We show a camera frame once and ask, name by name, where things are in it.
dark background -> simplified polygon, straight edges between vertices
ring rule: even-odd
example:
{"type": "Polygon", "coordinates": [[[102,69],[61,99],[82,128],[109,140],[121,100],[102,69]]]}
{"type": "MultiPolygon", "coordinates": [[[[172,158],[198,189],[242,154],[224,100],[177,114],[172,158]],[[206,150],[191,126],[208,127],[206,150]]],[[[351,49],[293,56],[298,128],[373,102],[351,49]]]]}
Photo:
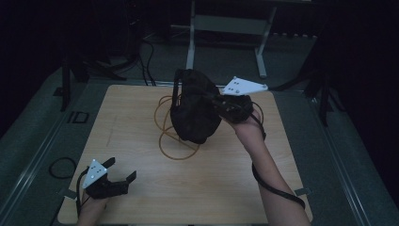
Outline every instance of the dark background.
{"type": "MultiPolygon", "coordinates": [[[[151,26],[165,39],[169,24],[189,22],[189,1],[153,0],[141,5],[139,1],[127,2],[135,7],[131,20],[151,26]]],[[[231,1],[226,8],[218,6],[217,13],[248,11],[237,10],[237,2],[240,1],[231,1]]],[[[396,0],[350,0],[328,8],[283,5],[272,27],[273,32],[287,33],[289,37],[294,34],[319,37],[307,65],[331,75],[331,86],[338,91],[396,204],[399,203],[395,194],[399,190],[395,176],[399,170],[398,9],[396,0]]],[[[70,50],[66,43],[103,61],[107,61],[107,49],[116,43],[101,32],[104,23],[99,23],[101,18],[88,0],[8,0],[0,3],[0,10],[1,137],[47,76],[61,66],[61,59],[70,50]]]]}

yellow cord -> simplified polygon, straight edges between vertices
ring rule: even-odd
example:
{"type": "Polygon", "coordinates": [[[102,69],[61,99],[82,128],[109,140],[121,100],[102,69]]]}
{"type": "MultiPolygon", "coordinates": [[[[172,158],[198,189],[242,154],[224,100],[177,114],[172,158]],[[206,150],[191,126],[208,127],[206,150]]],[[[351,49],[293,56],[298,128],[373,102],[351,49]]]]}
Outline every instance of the yellow cord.
{"type": "Polygon", "coordinates": [[[164,156],[166,156],[167,158],[170,158],[170,159],[172,159],[172,160],[185,160],[185,159],[188,159],[188,158],[192,157],[194,154],[196,154],[197,151],[200,149],[200,145],[198,144],[197,147],[191,147],[190,145],[186,144],[185,142],[182,142],[180,138],[176,138],[176,137],[178,137],[178,135],[177,135],[176,133],[170,133],[170,132],[168,131],[168,130],[170,130],[171,128],[173,128],[173,125],[171,125],[171,126],[169,126],[168,128],[166,128],[168,116],[170,115],[170,109],[168,110],[167,114],[166,114],[165,117],[164,117],[164,121],[163,121],[162,126],[158,123],[158,121],[157,121],[157,119],[156,119],[156,115],[157,115],[157,112],[158,112],[158,109],[160,108],[160,106],[163,105],[164,103],[168,102],[168,101],[171,101],[171,100],[172,100],[172,97],[171,97],[171,96],[164,96],[164,97],[162,97],[162,98],[159,100],[159,102],[158,102],[158,106],[156,107],[155,112],[153,113],[153,119],[154,119],[154,121],[155,121],[155,124],[156,124],[156,126],[162,131],[162,134],[161,134],[161,136],[159,137],[159,140],[158,140],[158,145],[159,145],[159,149],[161,150],[161,153],[162,153],[164,156]],[[169,136],[169,137],[171,137],[171,138],[173,138],[173,139],[179,141],[179,142],[180,142],[181,144],[183,144],[184,146],[186,146],[186,147],[188,147],[188,148],[194,150],[194,152],[191,153],[189,156],[181,157],[181,158],[170,156],[170,155],[167,154],[167,153],[165,152],[165,150],[162,148],[162,137],[163,137],[164,135],[167,135],[167,136],[169,136]]]}

wooden table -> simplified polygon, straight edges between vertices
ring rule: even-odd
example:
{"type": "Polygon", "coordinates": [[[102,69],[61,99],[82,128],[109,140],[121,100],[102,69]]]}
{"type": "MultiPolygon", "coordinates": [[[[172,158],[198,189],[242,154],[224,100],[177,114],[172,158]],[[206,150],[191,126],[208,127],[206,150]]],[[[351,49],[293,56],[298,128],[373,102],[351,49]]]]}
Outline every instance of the wooden table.
{"type": "MultiPolygon", "coordinates": [[[[123,181],[134,170],[137,178],[127,195],[110,200],[100,220],[103,224],[266,223],[250,158],[224,121],[192,157],[171,160],[162,154],[158,144],[162,131],[154,122],[154,111],[161,97],[171,93],[170,87],[109,87],[70,189],[75,190],[77,177],[92,159],[102,163],[116,157],[108,179],[123,181]]],[[[281,174],[293,190],[301,188],[273,94],[261,92],[251,98],[263,109],[265,142],[281,174]]],[[[169,107],[170,102],[161,105],[155,118],[162,121],[169,107]]],[[[168,136],[162,137],[161,145],[176,157],[193,152],[168,136]]],[[[306,196],[301,198],[312,219],[306,196]]],[[[58,220],[76,222],[74,201],[63,202],[58,220]]]]}

person's right arm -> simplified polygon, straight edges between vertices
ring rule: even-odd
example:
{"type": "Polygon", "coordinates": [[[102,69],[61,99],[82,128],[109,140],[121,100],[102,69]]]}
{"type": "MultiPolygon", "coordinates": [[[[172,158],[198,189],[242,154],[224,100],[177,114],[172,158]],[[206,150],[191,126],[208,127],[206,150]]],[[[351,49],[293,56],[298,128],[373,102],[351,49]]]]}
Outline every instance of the person's right arm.
{"type": "MultiPolygon", "coordinates": [[[[254,111],[253,114],[259,119],[259,113],[257,111],[254,111]]],[[[263,141],[263,135],[259,129],[259,124],[249,117],[248,120],[244,122],[231,124],[231,127],[249,153],[252,163],[261,178],[267,184],[278,190],[294,194],[279,173],[279,169],[263,141]]],[[[276,195],[262,186],[259,186],[259,189],[263,208],[270,225],[311,225],[305,210],[300,204],[276,195]]]]}

floor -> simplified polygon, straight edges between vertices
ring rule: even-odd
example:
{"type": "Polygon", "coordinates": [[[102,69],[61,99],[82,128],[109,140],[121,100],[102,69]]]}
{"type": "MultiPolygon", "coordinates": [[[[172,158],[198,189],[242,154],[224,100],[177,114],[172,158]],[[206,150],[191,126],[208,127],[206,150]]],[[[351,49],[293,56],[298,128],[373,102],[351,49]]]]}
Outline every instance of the floor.
{"type": "MultiPolygon", "coordinates": [[[[152,45],[144,43],[141,49],[147,62],[153,48],[149,69],[160,86],[170,85],[174,71],[185,67],[187,30],[174,32],[170,42],[149,34],[146,40],[152,45]]],[[[297,75],[315,40],[271,36],[263,53],[268,76],[262,79],[257,75],[252,47],[199,38],[194,68],[219,86],[238,76],[274,87],[297,75]]],[[[108,86],[144,85],[140,65],[117,74],[127,81],[111,80],[96,72],[90,72],[86,84],[72,80],[72,102],[64,112],[59,110],[61,98],[53,95],[61,85],[61,70],[45,81],[0,140],[0,225],[61,225],[56,214],[63,197],[58,193],[69,187],[73,165],[58,159],[79,161],[108,86]],[[88,121],[72,123],[72,112],[88,113],[88,121]]],[[[317,115],[318,98],[305,97],[305,87],[306,81],[273,93],[303,184],[312,191],[312,225],[399,225],[399,212],[349,117],[330,102],[328,127],[323,126],[317,115]]]]}

